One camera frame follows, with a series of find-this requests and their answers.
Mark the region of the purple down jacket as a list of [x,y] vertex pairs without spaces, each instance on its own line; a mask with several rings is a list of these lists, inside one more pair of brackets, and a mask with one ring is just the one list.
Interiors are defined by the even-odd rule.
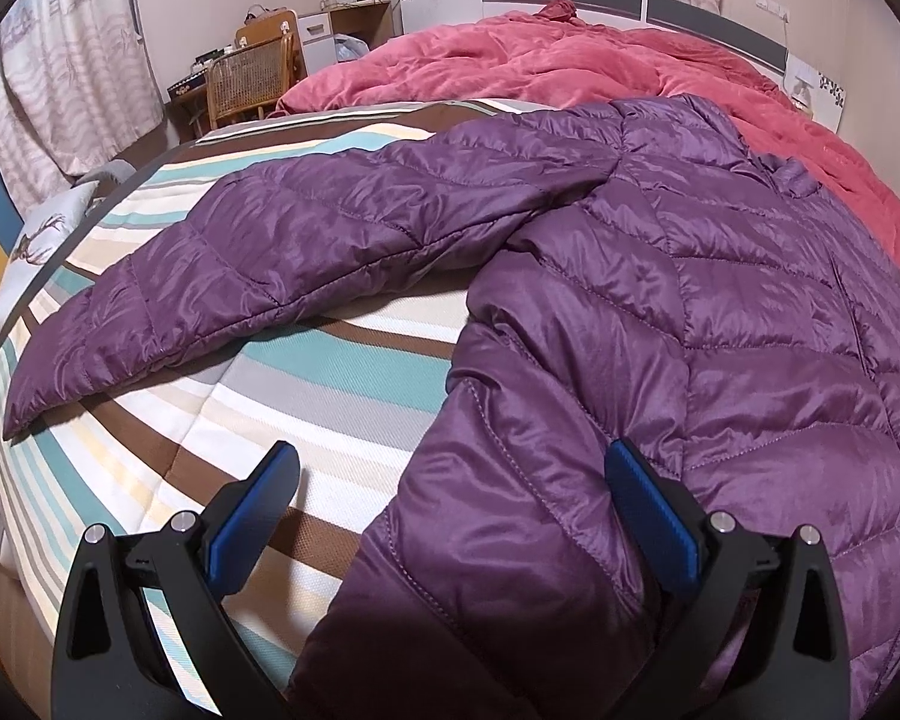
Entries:
[[2,430],[232,343],[312,395],[318,323],[464,273],[429,426],[284,704],[302,718],[601,718],[673,619],[608,483],[811,525],[845,715],[900,677],[900,268],[797,160],[697,96],[499,114],[263,161],[98,275],[17,361]]

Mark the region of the striped bed sheet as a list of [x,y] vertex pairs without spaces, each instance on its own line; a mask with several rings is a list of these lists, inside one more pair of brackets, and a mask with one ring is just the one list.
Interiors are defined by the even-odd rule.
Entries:
[[229,172],[422,140],[501,110],[497,99],[391,103],[231,125],[160,156],[92,215],[1,330],[2,561],[20,587],[11,613],[52,634],[87,527],[152,532],[176,512],[205,507],[282,440],[301,456],[301,486],[245,587],[224,606],[269,678],[287,681],[362,532],[397,492],[442,405],[468,277],[430,277],[399,298],[269,330],[59,408],[28,436],[4,440],[11,377],[38,327],[107,266],[180,221]]

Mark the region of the deer print pillow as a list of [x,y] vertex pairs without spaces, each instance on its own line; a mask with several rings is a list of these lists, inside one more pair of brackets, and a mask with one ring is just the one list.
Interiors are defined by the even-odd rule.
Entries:
[[97,187],[98,181],[75,185],[46,200],[27,216],[2,272],[0,332],[23,291],[84,220]]

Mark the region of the glass bottle on nightstand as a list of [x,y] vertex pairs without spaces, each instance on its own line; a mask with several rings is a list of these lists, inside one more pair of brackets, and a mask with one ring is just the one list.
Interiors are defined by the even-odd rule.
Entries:
[[813,96],[811,96],[811,86],[800,76],[795,76],[792,85],[788,90],[788,96],[793,105],[800,109],[803,114],[811,117],[813,115]]

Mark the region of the wooden desk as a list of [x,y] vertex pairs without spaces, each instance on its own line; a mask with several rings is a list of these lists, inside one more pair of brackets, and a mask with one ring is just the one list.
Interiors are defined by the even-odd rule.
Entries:
[[[391,16],[388,0],[367,0],[362,4],[338,5],[325,11],[331,18],[334,34],[342,32],[362,37],[370,46],[370,50],[380,47],[393,37],[393,16]],[[312,76],[305,71],[301,38],[297,31],[297,18],[299,15],[290,8],[261,11],[258,16],[250,13],[244,26],[237,29],[232,43],[223,49],[211,50],[201,62],[196,64],[196,70],[193,73],[167,88],[169,104],[182,109],[185,114],[190,116],[190,127],[193,128],[196,137],[203,137],[206,132],[212,130],[208,121],[206,71],[214,60],[221,59],[224,55],[232,54],[244,47],[256,46],[256,44],[267,43],[272,39],[290,36],[294,39],[294,85],[307,76]],[[233,124],[237,119],[242,119],[245,115],[250,114],[255,115],[256,119],[261,119],[274,106],[276,104],[266,106],[261,114],[258,114],[256,110],[249,110],[247,114],[237,115],[226,124]]]

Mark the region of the left patterned curtain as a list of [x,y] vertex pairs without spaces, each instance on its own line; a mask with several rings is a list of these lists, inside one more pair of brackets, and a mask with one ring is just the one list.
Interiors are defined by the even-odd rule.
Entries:
[[0,23],[0,176],[16,210],[164,122],[133,0],[16,0]]

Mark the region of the pink red comforter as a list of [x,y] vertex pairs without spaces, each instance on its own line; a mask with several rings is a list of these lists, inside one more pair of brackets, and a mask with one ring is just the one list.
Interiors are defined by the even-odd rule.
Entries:
[[717,103],[751,148],[797,158],[836,193],[900,266],[900,199],[836,133],[777,83],[718,44],[682,32],[589,25],[569,0],[393,37],[326,67],[279,98],[281,114],[404,101],[515,99],[577,106],[696,94]]

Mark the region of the wooden rattan chair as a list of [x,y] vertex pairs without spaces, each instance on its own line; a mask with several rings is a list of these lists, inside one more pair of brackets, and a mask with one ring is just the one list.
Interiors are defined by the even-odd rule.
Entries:
[[206,71],[209,126],[217,128],[249,110],[261,114],[294,83],[294,39],[290,36],[214,60]]

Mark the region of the white plastic bag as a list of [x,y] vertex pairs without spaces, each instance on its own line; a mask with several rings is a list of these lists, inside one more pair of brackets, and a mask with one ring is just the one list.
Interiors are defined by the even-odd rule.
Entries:
[[352,34],[343,34],[338,32],[333,36],[334,55],[338,64],[346,62],[354,62],[354,60],[362,59],[370,52],[370,46],[362,39],[362,37],[352,36]]

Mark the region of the white bedside cabinet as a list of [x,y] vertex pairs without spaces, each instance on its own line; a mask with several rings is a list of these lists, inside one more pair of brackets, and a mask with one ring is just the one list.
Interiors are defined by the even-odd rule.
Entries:
[[297,18],[297,31],[301,38],[305,71],[315,75],[323,68],[336,64],[336,44],[331,18],[326,11],[302,15]]

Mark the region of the white grey headboard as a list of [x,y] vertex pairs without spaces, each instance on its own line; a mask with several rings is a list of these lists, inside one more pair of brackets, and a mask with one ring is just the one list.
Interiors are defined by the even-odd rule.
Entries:
[[[532,11],[551,0],[398,0],[401,27],[406,32],[439,25],[463,25],[509,10]],[[617,29],[655,26],[685,32],[720,44],[779,83],[788,99],[795,76],[811,86],[813,119],[836,132],[845,107],[845,89],[816,68],[798,59],[774,39],[731,21],[725,16],[679,0],[571,0],[582,20]]]

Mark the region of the wall power socket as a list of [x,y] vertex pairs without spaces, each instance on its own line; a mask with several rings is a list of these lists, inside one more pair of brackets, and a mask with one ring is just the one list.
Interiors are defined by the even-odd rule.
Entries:
[[758,10],[763,10],[769,15],[774,15],[777,20],[786,23],[790,20],[790,11],[785,5],[775,2],[775,0],[754,0],[754,5]]

